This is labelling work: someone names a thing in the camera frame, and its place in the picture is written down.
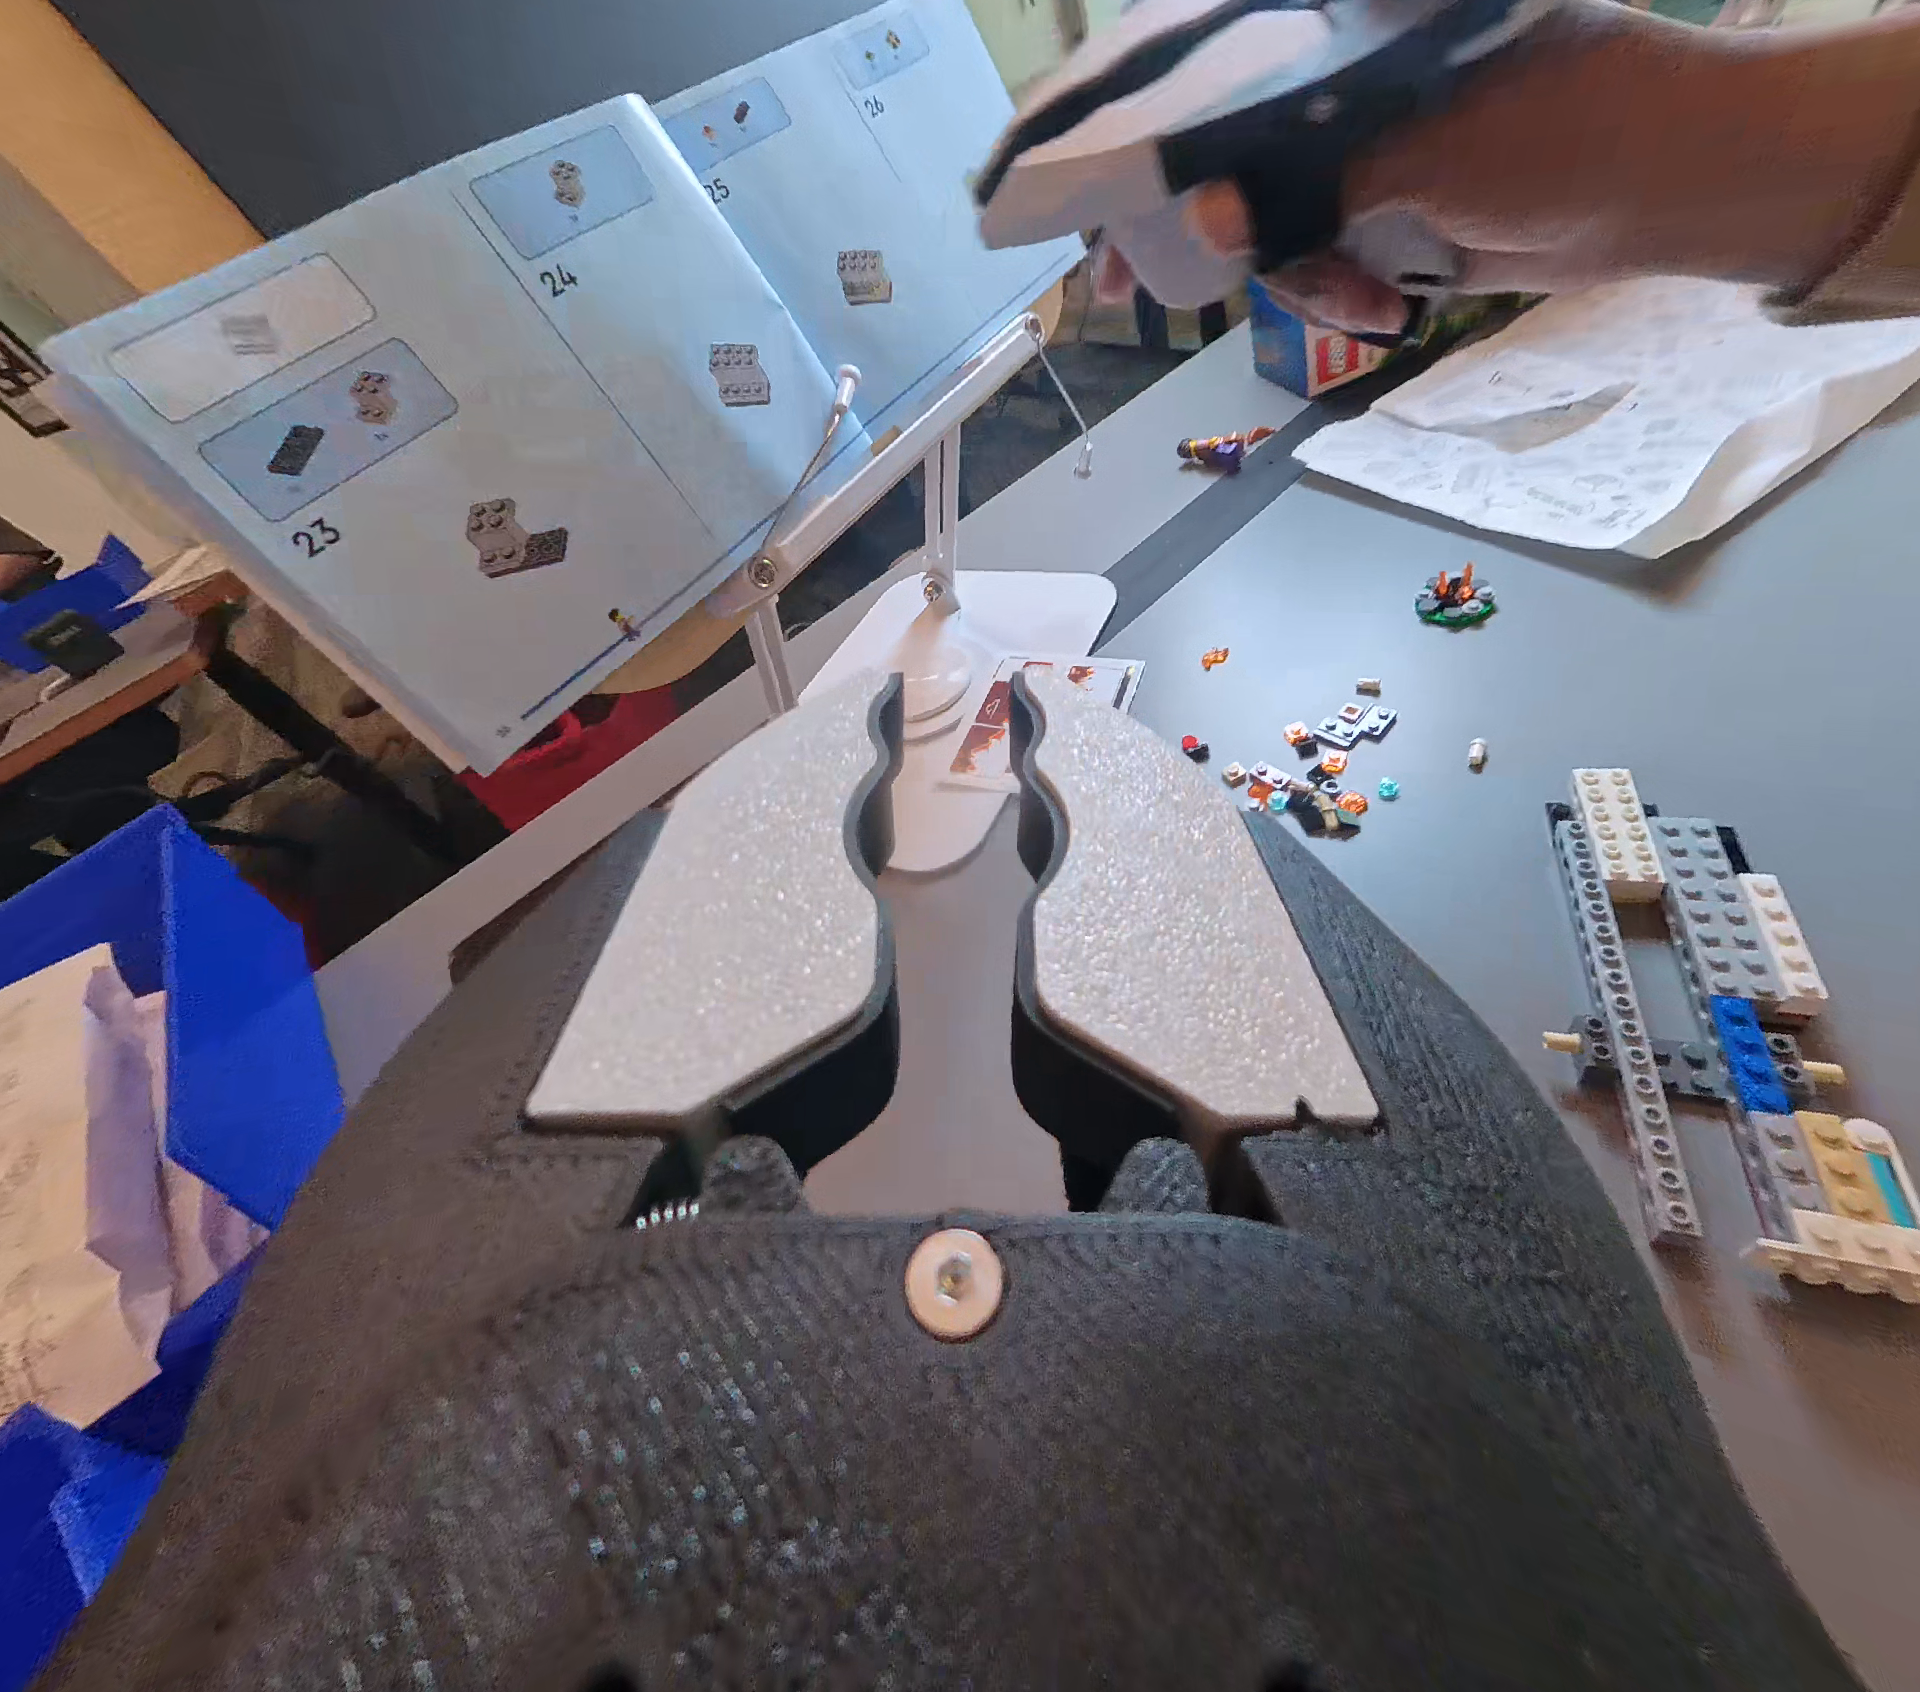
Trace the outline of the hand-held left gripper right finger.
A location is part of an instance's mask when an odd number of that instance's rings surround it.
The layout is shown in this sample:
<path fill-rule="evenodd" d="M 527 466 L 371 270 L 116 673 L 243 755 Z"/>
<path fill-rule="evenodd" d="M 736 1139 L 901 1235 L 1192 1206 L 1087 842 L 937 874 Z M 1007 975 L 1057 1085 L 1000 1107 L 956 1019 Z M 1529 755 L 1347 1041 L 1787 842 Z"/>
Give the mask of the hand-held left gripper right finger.
<path fill-rule="evenodd" d="M 1057 673 L 1016 701 L 1037 1025 L 1195 1135 L 1374 1128 L 1370 1078 L 1226 792 Z"/>

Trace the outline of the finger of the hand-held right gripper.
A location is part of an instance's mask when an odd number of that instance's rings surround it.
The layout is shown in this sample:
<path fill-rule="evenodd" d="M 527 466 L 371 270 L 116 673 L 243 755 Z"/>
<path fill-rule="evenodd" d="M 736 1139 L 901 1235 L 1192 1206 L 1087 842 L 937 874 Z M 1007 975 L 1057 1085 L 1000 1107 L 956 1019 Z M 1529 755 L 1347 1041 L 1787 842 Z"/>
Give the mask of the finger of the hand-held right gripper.
<path fill-rule="evenodd" d="M 1184 141 L 1108 136 L 1086 121 L 1051 138 L 1007 124 L 974 185 L 976 230 L 985 248 L 1099 237 L 1127 255 L 1179 250 L 1184 207 L 1204 185 L 1204 159 Z"/>
<path fill-rule="evenodd" d="M 1127 48 L 1045 113 L 1051 150 L 1255 150 L 1315 143 L 1353 118 L 1336 78 L 1339 0 L 1179 0 L 1182 19 L 1129 31 Z"/>

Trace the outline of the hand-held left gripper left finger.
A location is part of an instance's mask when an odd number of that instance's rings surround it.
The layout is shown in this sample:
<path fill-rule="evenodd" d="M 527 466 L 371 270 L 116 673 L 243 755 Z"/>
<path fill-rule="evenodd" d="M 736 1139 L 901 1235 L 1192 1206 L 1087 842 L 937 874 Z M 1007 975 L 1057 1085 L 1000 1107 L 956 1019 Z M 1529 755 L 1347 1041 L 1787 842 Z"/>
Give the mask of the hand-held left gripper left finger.
<path fill-rule="evenodd" d="M 878 1012 L 901 715 L 898 673 L 856 673 L 678 792 L 525 1098 L 533 1128 L 687 1132 Z"/>

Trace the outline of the grey lego model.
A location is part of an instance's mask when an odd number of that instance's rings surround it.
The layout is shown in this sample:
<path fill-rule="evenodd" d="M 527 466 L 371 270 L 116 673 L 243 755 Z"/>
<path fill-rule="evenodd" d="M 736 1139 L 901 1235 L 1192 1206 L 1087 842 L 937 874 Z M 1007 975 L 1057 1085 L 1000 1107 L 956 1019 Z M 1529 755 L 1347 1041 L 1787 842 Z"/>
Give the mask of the grey lego model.
<path fill-rule="evenodd" d="M 1916 1177 L 1812 1050 L 1829 992 L 1780 880 L 1734 826 L 1660 813 L 1622 766 L 1573 769 L 1546 816 L 1584 1007 L 1541 1047 L 1611 1096 L 1647 1245 L 1703 1242 L 1676 1114 L 1710 1108 L 1751 1206 L 1745 1260 L 1916 1308 Z"/>

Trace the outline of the instruction booklet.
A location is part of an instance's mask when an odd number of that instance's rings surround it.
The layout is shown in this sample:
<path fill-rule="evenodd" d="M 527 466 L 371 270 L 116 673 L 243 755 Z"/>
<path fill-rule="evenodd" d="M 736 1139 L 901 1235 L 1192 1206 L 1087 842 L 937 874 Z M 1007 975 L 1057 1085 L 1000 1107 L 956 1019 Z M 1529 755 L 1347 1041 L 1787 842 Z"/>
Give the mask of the instruction booklet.
<path fill-rule="evenodd" d="M 1011 101 L 889 0 L 54 336 L 60 414 L 488 775 L 835 494 L 1082 256 L 984 244 Z"/>

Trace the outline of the person's right forearm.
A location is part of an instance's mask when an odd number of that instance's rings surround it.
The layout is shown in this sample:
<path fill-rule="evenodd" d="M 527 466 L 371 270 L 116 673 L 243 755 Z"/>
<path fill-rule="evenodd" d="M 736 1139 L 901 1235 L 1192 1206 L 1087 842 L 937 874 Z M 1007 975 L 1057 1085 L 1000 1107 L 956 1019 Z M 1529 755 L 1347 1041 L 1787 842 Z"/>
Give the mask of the person's right forearm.
<path fill-rule="evenodd" d="M 1813 113 L 1837 145 L 1825 168 L 1842 177 L 1837 239 L 1795 288 L 1770 307 L 1785 326 L 1914 319 L 1917 312 L 1917 10 L 1894 0 L 1871 21 L 1816 35 L 1803 64 L 1818 69 Z"/>

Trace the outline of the pile of loose lego pieces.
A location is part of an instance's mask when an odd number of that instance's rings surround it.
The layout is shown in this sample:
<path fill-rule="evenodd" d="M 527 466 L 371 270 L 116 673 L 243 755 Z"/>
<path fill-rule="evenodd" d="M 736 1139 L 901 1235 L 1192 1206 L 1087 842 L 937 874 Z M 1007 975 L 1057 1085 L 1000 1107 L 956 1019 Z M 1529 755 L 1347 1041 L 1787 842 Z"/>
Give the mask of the pile of loose lego pieces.
<path fill-rule="evenodd" d="M 1362 830 L 1374 802 L 1350 778 L 1350 750 L 1315 745 L 1304 721 L 1281 728 L 1294 766 L 1223 760 L 1218 783 L 1266 819 L 1291 819 L 1308 839 L 1344 840 Z"/>

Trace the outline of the lego set box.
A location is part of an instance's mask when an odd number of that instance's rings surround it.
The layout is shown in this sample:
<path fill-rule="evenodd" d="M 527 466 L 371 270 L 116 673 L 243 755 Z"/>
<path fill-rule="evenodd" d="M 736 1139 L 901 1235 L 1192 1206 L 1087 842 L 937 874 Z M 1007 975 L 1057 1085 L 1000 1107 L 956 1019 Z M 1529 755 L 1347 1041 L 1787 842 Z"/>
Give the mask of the lego set box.
<path fill-rule="evenodd" d="M 1391 354 L 1417 347 L 1427 330 L 1426 299 L 1406 300 L 1400 332 L 1356 334 L 1289 312 L 1262 278 L 1248 278 L 1243 296 L 1255 379 L 1304 401 L 1376 373 Z"/>

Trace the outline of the person's right hand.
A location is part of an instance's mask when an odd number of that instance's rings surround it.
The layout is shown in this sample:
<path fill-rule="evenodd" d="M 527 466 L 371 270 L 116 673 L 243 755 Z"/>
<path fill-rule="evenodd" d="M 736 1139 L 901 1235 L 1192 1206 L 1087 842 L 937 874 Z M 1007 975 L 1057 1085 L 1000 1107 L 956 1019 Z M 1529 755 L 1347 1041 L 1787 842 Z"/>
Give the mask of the person's right hand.
<path fill-rule="evenodd" d="M 1572 0 L 1347 162 L 1325 248 L 1260 255 L 1236 182 L 1194 191 L 1184 226 L 1294 314 L 1362 334 L 1393 336 L 1407 312 L 1397 285 L 1337 248 L 1382 218 L 1445 247 L 1463 292 L 1708 280 L 1774 302 L 1847 212 L 1803 55 L 1837 29 L 1700 29 Z"/>

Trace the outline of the sticker sheet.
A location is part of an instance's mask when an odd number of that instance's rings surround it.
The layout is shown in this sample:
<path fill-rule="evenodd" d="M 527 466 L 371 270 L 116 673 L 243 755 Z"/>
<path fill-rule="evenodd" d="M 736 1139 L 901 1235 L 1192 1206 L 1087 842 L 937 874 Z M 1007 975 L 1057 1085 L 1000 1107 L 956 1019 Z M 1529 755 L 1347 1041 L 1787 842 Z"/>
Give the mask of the sticker sheet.
<path fill-rule="evenodd" d="M 985 692 L 956 745 L 941 785 L 958 791 L 1005 792 L 1011 775 L 1011 681 L 1026 673 L 1054 673 L 1070 687 L 1102 705 L 1129 713 L 1139 691 L 1144 664 L 1134 658 L 1090 656 L 1051 658 L 1009 653 L 995 663 Z"/>

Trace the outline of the white book stand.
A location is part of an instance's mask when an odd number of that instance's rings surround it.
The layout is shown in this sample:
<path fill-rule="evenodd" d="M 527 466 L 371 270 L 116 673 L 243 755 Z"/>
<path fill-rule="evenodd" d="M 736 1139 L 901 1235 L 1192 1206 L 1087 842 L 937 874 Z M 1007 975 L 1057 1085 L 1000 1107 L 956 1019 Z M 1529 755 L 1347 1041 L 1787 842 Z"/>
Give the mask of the white book stand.
<path fill-rule="evenodd" d="M 1091 435 L 1045 353 L 1039 311 L 1007 319 L 862 456 L 827 461 L 852 419 L 858 373 L 844 365 L 826 435 L 744 565 L 706 598 L 740 626 L 774 718 L 852 673 L 901 678 L 903 759 L 894 783 L 894 871 L 933 876 L 965 865 L 988 839 L 1001 788 L 959 787 L 950 763 L 1000 664 L 1029 654 L 1064 668 L 1091 653 L 1117 591 L 1093 573 L 965 569 L 958 554 L 963 423 L 1028 365 L 1039 365 L 1078 429 L 1073 474 L 1091 474 Z M 779 622 L 779 597 L 878 501 L 924 474 L 924 545 L 868 606 L 842 644 L 797 687 Z"/>

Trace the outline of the blue storage bin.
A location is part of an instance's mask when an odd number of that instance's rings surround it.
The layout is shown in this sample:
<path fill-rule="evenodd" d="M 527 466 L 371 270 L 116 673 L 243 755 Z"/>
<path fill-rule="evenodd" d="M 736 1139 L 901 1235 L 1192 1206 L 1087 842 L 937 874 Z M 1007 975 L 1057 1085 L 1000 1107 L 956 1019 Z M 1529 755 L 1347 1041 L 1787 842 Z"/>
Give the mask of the blue storage bin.
<path fill-rule="evenodd" d="M 299 929 L 151 809 L 3 902 L 8 986 L 97 946 L 136 996 L 164 996 L 168 1158 L 273 1232 L 343 1118 Z M 30 1687 L 126 1550 L 251 1271 L 170 1318 L 155 1372 L 99 1423 L 36 1405 L 3 1423 L 3 1688 Z"/>

